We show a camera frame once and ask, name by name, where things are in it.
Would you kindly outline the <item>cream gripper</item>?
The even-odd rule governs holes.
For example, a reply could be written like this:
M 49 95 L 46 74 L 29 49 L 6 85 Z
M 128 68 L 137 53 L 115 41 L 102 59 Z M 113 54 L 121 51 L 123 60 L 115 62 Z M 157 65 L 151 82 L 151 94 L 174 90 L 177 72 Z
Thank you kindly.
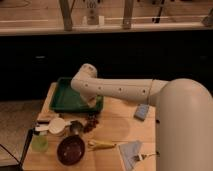
M 81 93 L 80 94 L 82 100 L 90 107 L 94 107 L 96 105 L 96 95 L 89 93 Z

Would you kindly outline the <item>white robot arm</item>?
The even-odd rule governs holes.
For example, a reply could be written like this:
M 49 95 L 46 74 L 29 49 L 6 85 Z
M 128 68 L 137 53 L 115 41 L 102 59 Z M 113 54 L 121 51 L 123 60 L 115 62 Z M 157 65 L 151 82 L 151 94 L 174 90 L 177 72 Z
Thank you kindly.
M 71 87 L 89 102 L 97 95 L 148 104 L 156 111 L 156 171 L 213 171 L 213 95 L 187 78 L 103 79 L 84 64 Z

